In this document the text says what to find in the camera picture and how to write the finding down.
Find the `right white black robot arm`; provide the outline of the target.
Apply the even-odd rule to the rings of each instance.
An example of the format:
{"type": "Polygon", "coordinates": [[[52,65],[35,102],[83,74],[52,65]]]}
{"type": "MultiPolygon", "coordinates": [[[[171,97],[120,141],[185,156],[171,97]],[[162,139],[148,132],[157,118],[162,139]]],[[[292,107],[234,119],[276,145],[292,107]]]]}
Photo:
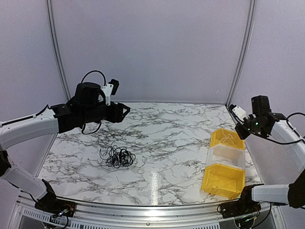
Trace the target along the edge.
{"type": "Polygon", "coordinates": [[[229,112],[236,120],[235,131],[240,139],[254,135],[286,147],[300,174],[291,184],[245,186],[236,210],[245,214],[259,202],[288,205],[293,208],[305,206],[305,138],[297,132],[282,113],[272,112],[269,98],[265,95],[252,97],[252,113],[238,105],[230,105],[229,112]]]}

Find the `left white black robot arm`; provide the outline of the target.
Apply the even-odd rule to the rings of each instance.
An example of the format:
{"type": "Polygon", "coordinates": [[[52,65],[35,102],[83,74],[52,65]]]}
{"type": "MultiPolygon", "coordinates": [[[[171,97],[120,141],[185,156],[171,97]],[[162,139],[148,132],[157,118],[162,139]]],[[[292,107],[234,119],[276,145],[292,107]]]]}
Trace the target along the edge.
{"type": "Polygon", "coordinates": [[[103,120],[120,123],[130,112],[122,103],[111,101],[119,82],[111,79],[99,84],[82,80],[75,95],[65,104],[45,106],[40,112],[0,124],[0,178],[28,192],[36,207],[49,212],[60,209],[60,201],[49,182],[17,166],[7,150],[19,143],[44,135],[61,134],[74,128],[85,129],[88,123],[101,124],[103,120]]]}

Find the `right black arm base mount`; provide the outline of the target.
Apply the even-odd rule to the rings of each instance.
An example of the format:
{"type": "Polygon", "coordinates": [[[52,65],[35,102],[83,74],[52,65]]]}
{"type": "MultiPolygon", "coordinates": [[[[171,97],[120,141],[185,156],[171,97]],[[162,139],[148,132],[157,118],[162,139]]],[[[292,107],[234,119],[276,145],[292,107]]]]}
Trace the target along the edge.
{"type": "Polygon", "coordinates": [[[221,203],[217,207],[217,212],[222,215],[224,219],[231,217],[238,217],[250,213],[258,213],[261,210],[261,205],[259,202],[254,201],[230,201],[221,203]]]}

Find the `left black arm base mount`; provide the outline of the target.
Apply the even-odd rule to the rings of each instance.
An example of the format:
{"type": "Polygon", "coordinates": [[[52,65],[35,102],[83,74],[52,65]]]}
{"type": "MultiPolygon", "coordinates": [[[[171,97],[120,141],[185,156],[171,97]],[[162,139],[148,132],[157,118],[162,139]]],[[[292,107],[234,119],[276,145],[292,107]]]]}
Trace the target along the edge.
{"type": "Polygon", "coordinates": [[[62,199],[56,199],[54,202],[42,203],[39,201],[35,204],[35,208],[52,213],[53,215],[59,215],[64,210],[67,210],[67,213],[63,213],[64,216],[73,217],[75,212],[76,203],[72,201],[66,201],[62,199]]]}

